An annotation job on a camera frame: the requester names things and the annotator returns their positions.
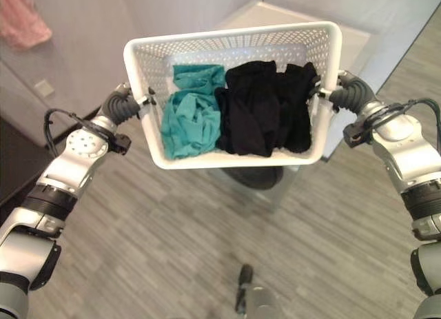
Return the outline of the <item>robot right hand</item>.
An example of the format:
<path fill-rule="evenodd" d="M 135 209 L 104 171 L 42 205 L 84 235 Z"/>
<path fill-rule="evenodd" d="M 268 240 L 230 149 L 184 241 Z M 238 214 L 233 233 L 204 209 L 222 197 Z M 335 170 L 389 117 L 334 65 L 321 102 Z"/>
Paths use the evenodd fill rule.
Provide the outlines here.
<path fill-rule="evenodd" d="M 321 87 L 321 76 L 317 75 L 309 81 L 308 95 L 312 97 L 317 94 L 333 104 L 334 107 L 343 108 L 353 112 L 361 113 L 368 103 L 377 101 L 374 91 L 368 83 L 347 70 L 338 71 L 337 84 L 339 88 L 329 91 Z"/>

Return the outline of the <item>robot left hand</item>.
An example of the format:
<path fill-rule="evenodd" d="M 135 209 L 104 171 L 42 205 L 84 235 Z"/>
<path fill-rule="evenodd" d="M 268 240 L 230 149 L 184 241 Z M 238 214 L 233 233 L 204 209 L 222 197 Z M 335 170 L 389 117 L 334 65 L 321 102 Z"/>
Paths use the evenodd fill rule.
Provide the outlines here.
<path fill-rule="evenodd" d="M 128 119 L 139 116 L 139 112 L 146 105 L 156 105 L 156 92 L 148 87 L 147 94 L 138 103 L 132 93 L 129 83 L 121 83 L 106 98 L 99 112 L 109 118 L 115 125 L 120 125 Z"/>

